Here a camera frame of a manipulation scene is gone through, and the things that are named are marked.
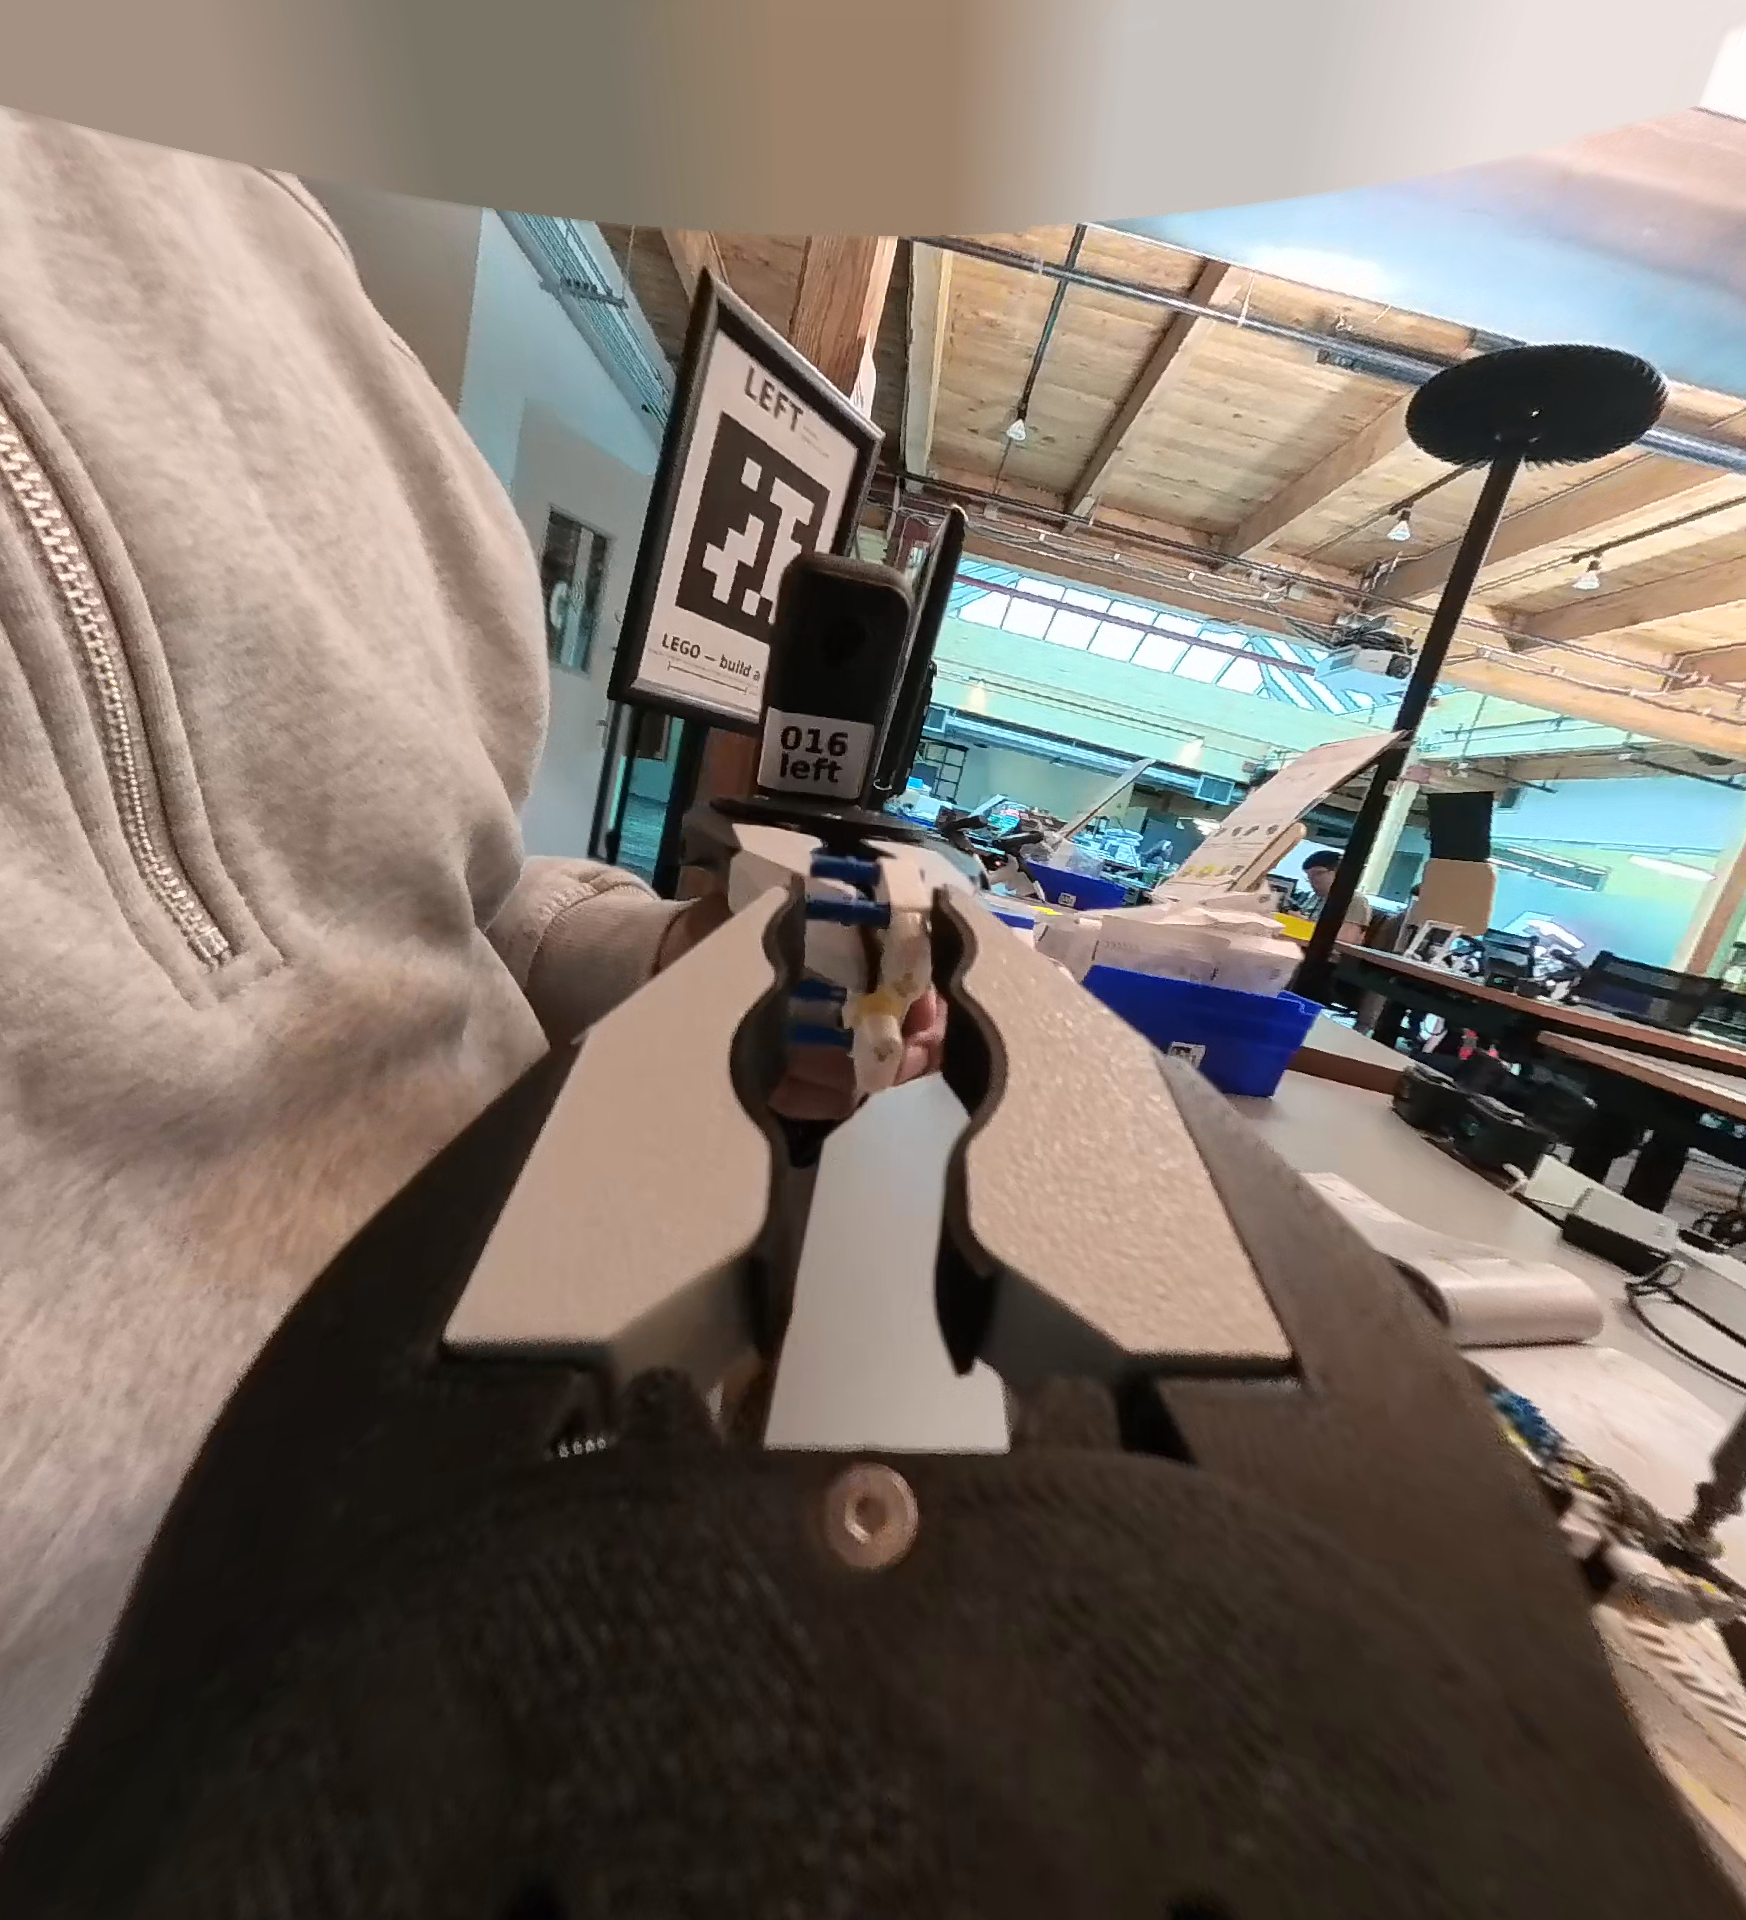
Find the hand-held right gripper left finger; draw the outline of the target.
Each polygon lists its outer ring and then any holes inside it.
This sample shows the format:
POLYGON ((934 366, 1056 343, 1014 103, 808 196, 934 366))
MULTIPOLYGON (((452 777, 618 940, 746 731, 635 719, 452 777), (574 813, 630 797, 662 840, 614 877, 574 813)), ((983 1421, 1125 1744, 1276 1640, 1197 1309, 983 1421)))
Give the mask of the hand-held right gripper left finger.
POLYGON ((771 1112, 802 972, 802 886, 774 884, 577 1043, 444 1348, 652 1371, 708 1394, 783 1323, 786 1142, 771 1112))

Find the white yellow blue lego assembly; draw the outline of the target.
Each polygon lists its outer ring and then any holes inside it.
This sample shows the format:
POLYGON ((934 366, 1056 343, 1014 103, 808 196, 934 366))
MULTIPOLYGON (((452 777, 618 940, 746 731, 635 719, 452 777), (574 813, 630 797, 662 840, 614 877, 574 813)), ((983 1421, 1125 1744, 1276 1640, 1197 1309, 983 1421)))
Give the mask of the white yellow blue lego assembly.
POLYGON ((943 1002, 930 877, 905 850, 816 846, 805 883, 794 1037, 834 1049, 859 1099, 934 1072, 943 1002))

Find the person's left hand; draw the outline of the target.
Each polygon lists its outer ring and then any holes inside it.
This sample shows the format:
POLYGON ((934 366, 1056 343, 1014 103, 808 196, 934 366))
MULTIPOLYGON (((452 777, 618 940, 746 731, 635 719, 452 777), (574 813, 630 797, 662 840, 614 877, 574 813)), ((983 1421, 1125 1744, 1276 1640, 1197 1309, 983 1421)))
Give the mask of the person's left hand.
MULTIPOLYGON (((903 1054, 892 1081, 894 1089, 939 1072, 946 1026, 946 1006, 930 990, 910 1008, 902 1024, 903 1054)), ((789 1043, 783 1073, 766 1095, 766 1104, 789 1122, 839 1124, 854 1116, 865 1098, 845 1049, 789 1043)))

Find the black mechanical device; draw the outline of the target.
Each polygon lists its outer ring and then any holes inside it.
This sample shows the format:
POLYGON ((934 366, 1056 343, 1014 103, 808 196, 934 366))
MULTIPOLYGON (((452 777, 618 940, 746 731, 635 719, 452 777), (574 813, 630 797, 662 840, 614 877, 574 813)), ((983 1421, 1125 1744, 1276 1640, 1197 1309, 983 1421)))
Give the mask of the black mechanical device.
POLYGON ((943 807, 934 828, 952 849, 977 862, 986 890, 1011 897, 1038 893, 1030 861, 1044 865, 1061 839, 1061 819, 1020 807, 1001 813, 943 807))

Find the framed marker sign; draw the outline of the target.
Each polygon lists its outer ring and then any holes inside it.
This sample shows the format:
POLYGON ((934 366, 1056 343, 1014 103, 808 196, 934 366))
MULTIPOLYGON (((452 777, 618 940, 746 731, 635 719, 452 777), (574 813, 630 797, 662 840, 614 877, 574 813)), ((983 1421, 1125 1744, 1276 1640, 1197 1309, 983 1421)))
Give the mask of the framed marker sign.
POLYGON ((862 408, 701 272, 610 700, 756 726, 783 577, 851 549, 880 446, 862 408))

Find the skylight windows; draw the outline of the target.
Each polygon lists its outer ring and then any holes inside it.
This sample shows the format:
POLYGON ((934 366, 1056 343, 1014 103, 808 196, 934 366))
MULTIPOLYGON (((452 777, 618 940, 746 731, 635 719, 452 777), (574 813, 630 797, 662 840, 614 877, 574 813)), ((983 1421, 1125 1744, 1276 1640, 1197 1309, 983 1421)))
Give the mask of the skylight windows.
POLYGON ((1138 666, 1255 700, 1335 715, 1379 707, 1374 694, 1325 674, 1318 647, 1041 577, 960 572, 950 616, 974 631, 1138 666))

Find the black device box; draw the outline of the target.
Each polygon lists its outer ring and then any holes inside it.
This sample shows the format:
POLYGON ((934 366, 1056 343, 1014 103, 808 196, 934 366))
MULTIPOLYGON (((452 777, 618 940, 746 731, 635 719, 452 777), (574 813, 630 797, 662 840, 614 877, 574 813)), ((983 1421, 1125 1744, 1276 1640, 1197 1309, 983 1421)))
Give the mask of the black device box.
POLYGON ((1503 1184, 1530 1178, 1554 1145, 1530 1118, 1422 1062, 1403 1065, 1392 1112, 1458 1164, 1503 1184))

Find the leaning instruction card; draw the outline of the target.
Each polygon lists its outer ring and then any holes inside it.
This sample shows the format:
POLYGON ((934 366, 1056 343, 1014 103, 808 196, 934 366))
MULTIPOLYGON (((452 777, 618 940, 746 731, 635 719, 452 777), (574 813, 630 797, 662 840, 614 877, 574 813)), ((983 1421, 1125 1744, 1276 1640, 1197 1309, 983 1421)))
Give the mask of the leaning instruction card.
POLYGON ((1277 861, 1304 839, 1307 817, 1402 742, 1403 731, 1358 736, 1288 760, 1224 813, 1170 877, 1152 884, 1152 899, 1257 893, 1277 861))

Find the black and beige panel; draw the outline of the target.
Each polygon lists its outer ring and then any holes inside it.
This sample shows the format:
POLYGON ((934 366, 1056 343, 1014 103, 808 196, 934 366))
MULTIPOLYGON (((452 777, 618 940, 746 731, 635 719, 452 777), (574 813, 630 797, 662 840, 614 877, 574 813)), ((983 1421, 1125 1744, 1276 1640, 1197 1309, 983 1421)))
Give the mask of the black and beige panel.
POLYGON ((1496 877, 1491 865, 1494 794, 1489 788, 1428 794, 1428 859, 1416 889, 1421 925, 1463 935, 1489 929, 1496 877))

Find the black computer monitor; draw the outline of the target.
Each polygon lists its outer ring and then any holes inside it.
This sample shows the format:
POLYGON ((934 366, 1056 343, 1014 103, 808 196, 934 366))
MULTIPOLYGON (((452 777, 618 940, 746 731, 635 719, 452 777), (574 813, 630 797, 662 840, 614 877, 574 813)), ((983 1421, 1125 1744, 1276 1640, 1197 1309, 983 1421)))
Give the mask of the black computer monitor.
POLYGON ((1715 977, 1601 948, 1572 984, 1570 1002, 1636 1024, 1687 1032, 1719 990, 1715 977))

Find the open instruction manual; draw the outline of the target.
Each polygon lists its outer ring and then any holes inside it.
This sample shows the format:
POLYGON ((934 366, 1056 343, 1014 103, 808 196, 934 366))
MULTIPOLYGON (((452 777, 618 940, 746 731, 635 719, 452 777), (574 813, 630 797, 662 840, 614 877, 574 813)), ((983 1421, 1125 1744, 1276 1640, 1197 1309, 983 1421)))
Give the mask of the open instruction manual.
POLYGON ((1599 1344, 1498 1348, 1467 1359, 1669 1518, 1691 1510, 1729 1424, 1676 1382, 1599 1344))

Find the person in grey hoodie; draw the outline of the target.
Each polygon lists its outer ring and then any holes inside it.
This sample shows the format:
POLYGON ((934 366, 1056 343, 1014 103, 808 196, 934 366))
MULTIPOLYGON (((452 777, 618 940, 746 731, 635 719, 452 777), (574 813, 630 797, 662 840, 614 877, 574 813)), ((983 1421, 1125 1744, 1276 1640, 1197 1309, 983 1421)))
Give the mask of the person in grey hoodie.
POLYGON ((323 210, 0 109, 0 1832, 237 1379, 542 1051, 547 694, 323 210))

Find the black metal frame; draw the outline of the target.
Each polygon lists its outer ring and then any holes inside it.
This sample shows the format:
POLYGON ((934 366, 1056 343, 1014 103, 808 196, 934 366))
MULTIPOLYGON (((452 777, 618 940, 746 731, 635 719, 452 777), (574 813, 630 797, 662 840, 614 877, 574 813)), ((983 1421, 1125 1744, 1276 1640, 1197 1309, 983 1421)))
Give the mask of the black metal frame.
POLYGON ((896 801, 914 766, 934 696, 934 657, 965 549, 968 513, 953 505, 931 536, 907 552, 910 628, 888 703, 869 797, 874 808, 896 801))

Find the dark wall sign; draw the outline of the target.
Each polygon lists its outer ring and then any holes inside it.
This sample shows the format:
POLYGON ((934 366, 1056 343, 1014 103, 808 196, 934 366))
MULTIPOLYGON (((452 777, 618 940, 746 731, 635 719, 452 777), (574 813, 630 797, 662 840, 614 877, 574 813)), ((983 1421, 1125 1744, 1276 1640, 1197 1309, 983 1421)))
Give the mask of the dark wall sign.
POLYGON ((557 507, 542 540, 542 596, 550 664, 577 676, 593 666, 614 538, 557 507))

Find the flat metal air duct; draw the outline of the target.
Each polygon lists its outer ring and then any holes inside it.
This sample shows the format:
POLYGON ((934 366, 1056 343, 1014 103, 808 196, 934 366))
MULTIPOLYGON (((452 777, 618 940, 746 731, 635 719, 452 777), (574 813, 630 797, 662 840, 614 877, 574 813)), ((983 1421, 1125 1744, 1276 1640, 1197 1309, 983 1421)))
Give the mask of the flat metal air duct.
POLYGON ((1376 306, 1625 348, 1746 399, 1746 118, 1687 109, 1553 151, 1119 221, 1376 306))

